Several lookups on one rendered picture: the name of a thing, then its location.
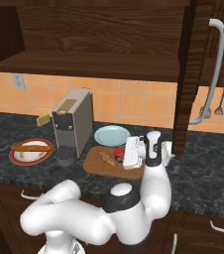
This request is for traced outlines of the dark wood open wall cabinet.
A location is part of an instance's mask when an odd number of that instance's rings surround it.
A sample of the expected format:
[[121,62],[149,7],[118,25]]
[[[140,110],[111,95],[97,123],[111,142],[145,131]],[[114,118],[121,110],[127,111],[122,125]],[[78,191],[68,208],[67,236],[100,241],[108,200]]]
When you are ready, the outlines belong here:
[[2,72],[176,82],[190,0],[0,0],[25,49]]

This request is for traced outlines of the dark wood open cabinet door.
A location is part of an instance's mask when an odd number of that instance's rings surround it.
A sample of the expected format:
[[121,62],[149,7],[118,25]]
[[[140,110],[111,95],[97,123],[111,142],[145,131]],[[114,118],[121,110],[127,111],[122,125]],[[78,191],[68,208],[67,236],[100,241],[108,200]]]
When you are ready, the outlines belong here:
[[182,155],[192,104],[205,59],[209,19],[216,0],[190,0],[184,8],[178,50],[179,75],[173,120],[172,152]]
[[16,7],[0,7],[0,62],[25,49]]

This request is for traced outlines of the golden croissant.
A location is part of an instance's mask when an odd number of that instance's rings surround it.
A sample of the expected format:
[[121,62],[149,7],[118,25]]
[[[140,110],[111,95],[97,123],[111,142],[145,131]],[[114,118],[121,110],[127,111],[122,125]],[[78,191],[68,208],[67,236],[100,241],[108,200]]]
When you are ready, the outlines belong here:
[[100,157],[101,157],[101,161],[102,161],[102,162],[104,162],[104,163],[110,165],[111,167],[114,167],[114,166],[115,166],[115,163],[114,163],[114,161],[112,160],[112,157],[110,156],[109,153],[100,151],[100,152],[99,152],[99,155],[100,155]]

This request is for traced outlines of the red jam jar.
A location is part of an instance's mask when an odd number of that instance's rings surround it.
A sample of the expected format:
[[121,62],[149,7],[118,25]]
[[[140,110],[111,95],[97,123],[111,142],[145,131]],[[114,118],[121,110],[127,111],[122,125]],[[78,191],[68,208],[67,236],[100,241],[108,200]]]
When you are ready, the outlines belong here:
[[117,162],[122,163],[124,160],[125,148],[118,147],[114,149],[114,158]]

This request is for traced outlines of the dark wood lower cabinet door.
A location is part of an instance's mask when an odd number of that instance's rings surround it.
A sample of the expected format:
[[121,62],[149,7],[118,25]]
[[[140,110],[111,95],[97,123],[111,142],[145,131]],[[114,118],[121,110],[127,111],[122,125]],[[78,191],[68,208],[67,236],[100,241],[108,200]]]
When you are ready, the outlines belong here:
[[224,234],[208,234],[178,228],[168,230],[164,254],[170,254],[175,233],[175,254],[224,254]]

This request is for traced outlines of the red rimmed white plate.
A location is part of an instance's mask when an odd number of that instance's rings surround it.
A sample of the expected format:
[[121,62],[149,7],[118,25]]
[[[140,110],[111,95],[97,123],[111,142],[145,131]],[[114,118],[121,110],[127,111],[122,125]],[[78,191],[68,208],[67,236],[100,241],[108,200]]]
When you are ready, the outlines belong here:
[[19,143],[20,146],[49,146],[51,149],[49,151],[38,151],[38,152],[30,152],[30,151],[13,151],[10,150],[9,160],[18,166],[31,166],[36,165],[38,163],[46,160],[52,153],[54,146],[53,144],[46,139],[43,138],[33,138],[22,141]]

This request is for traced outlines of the hanging slotted spoon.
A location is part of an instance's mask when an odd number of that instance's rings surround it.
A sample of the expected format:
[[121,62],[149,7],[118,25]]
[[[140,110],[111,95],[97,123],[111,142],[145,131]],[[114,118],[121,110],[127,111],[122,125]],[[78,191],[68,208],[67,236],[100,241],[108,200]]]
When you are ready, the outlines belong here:
[[211,103],[211,99],[212,99],[212,92],[211,92],[211,90],[208,90],[208,94],[207,94],[207,97],[206,97],[205,104],[199,110],[199,116],[202,119],[209,119],[210,118],[210,113],[211,113],[210,103]]

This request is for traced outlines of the hanging dark spatula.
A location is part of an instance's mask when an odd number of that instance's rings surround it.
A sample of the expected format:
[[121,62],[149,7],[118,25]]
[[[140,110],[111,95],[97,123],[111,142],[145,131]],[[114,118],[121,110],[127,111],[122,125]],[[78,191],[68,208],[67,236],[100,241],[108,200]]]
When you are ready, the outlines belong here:
[[223,109],[222,109],[223,100],[224,100],[224,88],[223,88],[223,91],[222,91],[222,95],[221,95],[221,98],[220,98],[219,105],[218,105],[218,107],[214,111],[215,115],[223,115],[224,114],[223,113]]

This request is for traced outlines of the wooden cutting board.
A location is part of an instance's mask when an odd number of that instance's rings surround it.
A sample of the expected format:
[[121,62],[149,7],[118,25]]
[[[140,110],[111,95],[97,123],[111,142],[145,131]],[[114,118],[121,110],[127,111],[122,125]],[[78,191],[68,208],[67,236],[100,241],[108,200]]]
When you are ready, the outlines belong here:
[[[109,154],[113,159],[115,166],[111,166],[106,162],[103,162],[100,156],[100,152]],[[138,180],[142,177],[144,172],[144,167],[125,170],[123,165],[116,161],[114,157],[114,149],[102,146],[96,146],[89,150],[83,163],[83,168],[89,174],[127,180]]]

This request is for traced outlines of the long brown pastry stick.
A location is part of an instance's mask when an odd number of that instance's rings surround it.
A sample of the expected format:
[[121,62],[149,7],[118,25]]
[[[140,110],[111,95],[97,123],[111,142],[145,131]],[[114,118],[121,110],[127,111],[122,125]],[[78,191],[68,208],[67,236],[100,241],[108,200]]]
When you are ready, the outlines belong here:
[[12,145],[11,150],[17,152],[49,152],[53,148],[51,146],[39,146],[39,145]]

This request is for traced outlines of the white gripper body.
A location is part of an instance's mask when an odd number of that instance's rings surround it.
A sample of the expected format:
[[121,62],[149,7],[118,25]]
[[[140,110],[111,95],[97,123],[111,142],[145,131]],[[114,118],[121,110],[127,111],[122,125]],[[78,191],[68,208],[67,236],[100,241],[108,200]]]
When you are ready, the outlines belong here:
[[145,159],[145,143],[139,136],[132,136],[127,139],[123,159],[125,170],[138,169]]

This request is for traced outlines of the grey coffee machine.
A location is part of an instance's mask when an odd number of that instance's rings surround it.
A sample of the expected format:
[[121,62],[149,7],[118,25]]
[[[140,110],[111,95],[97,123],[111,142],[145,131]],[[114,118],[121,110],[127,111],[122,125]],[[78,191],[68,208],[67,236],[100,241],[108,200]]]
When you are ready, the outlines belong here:
[[52,111],[56,137],[56,160],[71,166],[80,157],[93,128],[92,91],[71,90]]

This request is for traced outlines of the light blue plate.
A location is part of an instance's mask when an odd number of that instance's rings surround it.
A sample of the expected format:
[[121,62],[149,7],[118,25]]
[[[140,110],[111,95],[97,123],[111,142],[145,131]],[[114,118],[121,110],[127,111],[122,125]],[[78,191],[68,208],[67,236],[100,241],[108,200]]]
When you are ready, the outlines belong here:
[[122,146],[130,136],[131,134],[127,129],[117,125],[101,127],[94,133],[95,141],[106,147]]

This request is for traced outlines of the yellow block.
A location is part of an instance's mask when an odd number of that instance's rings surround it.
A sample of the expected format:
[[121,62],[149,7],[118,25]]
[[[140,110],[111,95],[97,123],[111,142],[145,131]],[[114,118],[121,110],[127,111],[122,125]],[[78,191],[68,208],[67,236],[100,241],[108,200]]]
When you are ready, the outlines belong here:
[[51,116],[49,114],[41,115],[37,118],[37,125],[42,127],[51,122]]

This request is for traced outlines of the grey wall outlet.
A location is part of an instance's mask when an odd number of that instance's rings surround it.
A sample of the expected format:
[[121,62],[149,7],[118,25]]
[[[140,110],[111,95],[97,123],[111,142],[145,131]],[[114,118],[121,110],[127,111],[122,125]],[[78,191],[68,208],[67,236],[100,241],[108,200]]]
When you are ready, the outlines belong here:
[[11,74],[13,84],[16,90],[24,90],[25,82],[23,79],[23,75],[21,73],[12,73]]

